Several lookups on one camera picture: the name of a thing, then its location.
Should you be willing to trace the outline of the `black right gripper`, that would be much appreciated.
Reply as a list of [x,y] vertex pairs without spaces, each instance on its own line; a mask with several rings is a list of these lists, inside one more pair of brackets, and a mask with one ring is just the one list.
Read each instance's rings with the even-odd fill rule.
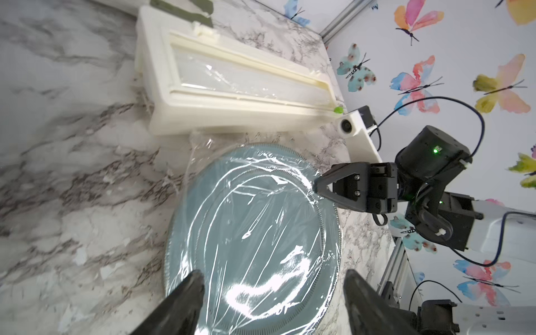
[[401,231],[406,248],[436,251],[443,245],[465,251],[475,222],[484,216],[475,211],[472,197],[445,189],[472,161],[465,145],[426,126],[394,162],[333,165],[315,180],[314,191],[338,208],[371,213],[379,226],[404,202],[403,218],[389,223]]

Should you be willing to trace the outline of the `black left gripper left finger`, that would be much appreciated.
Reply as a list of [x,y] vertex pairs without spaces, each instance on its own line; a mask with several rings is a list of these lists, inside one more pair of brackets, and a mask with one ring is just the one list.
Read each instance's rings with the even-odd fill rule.
[[200,270],[194,270],[131,334],[194,335],[203,307],[204,295],[203,273]]

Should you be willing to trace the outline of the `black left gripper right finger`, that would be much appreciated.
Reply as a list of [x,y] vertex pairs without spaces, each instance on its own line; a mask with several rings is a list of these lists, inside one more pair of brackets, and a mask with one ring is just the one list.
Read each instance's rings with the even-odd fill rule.
[[343,294],[351,334],[417,333],[412,326],[416,315],[390,307],[354,269],[346,272]]

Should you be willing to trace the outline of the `cream plastic wrap dispenser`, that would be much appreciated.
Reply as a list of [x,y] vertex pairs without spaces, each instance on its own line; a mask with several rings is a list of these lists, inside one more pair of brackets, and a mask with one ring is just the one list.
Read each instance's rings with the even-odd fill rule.
[[153,6],[136,24],[149,130],[177,135],[307,131],[337,118],[329,77]]

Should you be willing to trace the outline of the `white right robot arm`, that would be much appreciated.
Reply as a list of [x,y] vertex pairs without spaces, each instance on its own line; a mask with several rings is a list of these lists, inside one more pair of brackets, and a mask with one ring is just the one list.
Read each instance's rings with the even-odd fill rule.
[[507,293],[520,287],[504,280],[514,261],[535,270],[535,215],[447,191],[473,156],[451,135],[426,126],[392,162],[342,163],[317,179],[318,195],[393,228],[407,250],[448,248],[464,276],[453,300],[401,308],[348,271],[343,291],[353,334],[535,333],[535,307],[513,305]]

